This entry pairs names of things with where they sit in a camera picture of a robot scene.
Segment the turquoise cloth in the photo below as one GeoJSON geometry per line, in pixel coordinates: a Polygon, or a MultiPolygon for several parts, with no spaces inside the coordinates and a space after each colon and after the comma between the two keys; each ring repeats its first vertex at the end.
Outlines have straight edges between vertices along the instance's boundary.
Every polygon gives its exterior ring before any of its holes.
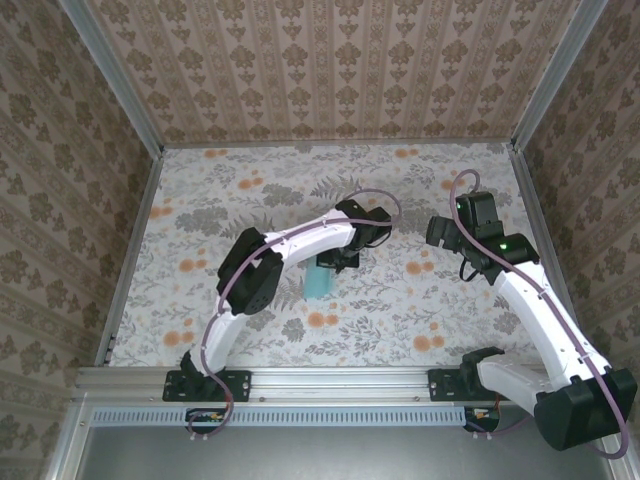
{"type": "Polygon", "coordinates": [[[318,259],[308,260],[303,284],[303,298],[318,299],[328,295],[332,288],[332,270],[321,266],[318,259]]]}

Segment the grey metal sheet panel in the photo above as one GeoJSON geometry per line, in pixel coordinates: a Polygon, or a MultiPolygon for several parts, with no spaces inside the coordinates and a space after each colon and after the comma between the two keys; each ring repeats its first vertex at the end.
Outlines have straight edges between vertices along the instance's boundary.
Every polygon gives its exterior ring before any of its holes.
{"type": "Polygon", "coordinates": [[[613,480],[585,448],[556,452],[525,425],[473,438],[448,427],[90,427],[71,480],[613,480]]]}

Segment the aluminium table side rail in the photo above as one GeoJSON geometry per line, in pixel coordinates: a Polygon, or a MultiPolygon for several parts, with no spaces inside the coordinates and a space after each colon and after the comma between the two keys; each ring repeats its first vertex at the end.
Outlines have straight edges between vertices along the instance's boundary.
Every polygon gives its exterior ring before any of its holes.
{"type": "Polygon", "coordinates": [[[517,150],[511,143],[508,143],[507,147],[523,199],[523,204],[527,212],[531,230],[537,245],[538,253],[544,265],[547,278],[572,320],[579,329],[581,329],[524,153],[517,150]]]}
{"type": "Polygon", "coordinates": [[[133,275],[136,270],[137,259],[151,214],[155,193],[159,185],[163,163],[164,151],[161,150],[160,155],[154,158],[151,164],[149,177],[141,198],[138,214],[131,232],[130,241],[93,363],[96,367],[103,367],[109,365],[111,362],[113,346],[123,317],[133,275]]]}

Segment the thin aluminium table rail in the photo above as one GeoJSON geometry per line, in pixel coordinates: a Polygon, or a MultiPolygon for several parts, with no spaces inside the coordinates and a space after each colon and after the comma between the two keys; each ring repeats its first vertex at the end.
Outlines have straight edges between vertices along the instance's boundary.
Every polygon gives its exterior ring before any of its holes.
{"type": "Polygon", "coordinates": [[[262,147],[320,147],[320,146],[352,146],[352,145],[472,145],[472,144],[512,144],[509,138],[395,138],[395,139],[329,139],[329,140],[275,140],[248,142],[209,142],[209,143],[166,143],[162,149],[220,149],[220,148],[262,148],[262,147]]]}

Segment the wide aluminium base rail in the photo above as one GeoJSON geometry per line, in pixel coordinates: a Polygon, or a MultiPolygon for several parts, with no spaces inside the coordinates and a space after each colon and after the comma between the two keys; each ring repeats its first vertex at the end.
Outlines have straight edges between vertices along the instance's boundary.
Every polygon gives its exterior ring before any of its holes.
{"type": "MultiPolygon", "coordinates": [[[[267,404],[426,403],[428,366],[251,367],[247,402],[267,404]]],[[[173,367],[82,368],[75,386],[114,402],[159,403],[173,367]]]]}

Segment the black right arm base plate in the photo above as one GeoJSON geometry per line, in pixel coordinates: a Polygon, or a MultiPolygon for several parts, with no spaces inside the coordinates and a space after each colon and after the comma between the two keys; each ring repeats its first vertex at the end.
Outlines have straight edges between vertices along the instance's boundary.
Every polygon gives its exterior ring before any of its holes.
{"type": "Polygon", "coordinates": [[[486,389],[476,373],[462,368],[436,368],[427,371],[430,399],[434,402],[482,402],[506,400],[502,394],[486,389]]]}

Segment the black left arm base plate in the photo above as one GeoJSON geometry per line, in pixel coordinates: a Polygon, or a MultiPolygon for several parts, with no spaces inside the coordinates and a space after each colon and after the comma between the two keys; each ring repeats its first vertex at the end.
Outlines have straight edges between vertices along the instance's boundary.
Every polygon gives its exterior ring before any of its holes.
{"type": "MultiPolygon", "coordinates": [[[[248,401],[252,383],[250,371],[223,370],[217,377],[227,387],[234,401],[248,401]]],[[[223,402],[225,398],[223,387],[199,372],[189,376],[181,370],[171,370],[166,374],[162,394],[165,402],[223,402]]]]}

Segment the aluminium frame post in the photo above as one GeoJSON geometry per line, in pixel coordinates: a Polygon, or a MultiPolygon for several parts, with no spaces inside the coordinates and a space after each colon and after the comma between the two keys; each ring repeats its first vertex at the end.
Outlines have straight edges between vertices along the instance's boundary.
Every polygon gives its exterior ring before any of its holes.
{"type": "Polygon", "coordinates": [[[511,137],[516,151],[522,151],[531,140],[607,3],[581,0],[577,6],[511,137]]]}
{"type": "Polygon", "coordinates": [[[158,160],[162,156],[164,142],[146,112],[142,97],[136,92],[125,67],[117,58],[105,30],[99,25],[85,0],[59,2],[126,113],[139,140],[151,158],[158,160]]]}

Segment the small wired connector board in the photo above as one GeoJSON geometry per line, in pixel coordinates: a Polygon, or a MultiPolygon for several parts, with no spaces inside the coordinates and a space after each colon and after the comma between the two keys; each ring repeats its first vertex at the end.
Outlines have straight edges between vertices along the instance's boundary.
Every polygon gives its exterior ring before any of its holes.
{"type": "Polygon", "coordinates": [[[190,434],[211,435],[225,417],[225,408],[191,408],[185,413],[186,429],[190,434]]]}
{"type": "Polygon", "coordinates": [[[464,408],[464,429],[471,433],[491,433],[498,428],[500,413],[497,408],[464,408]]]}

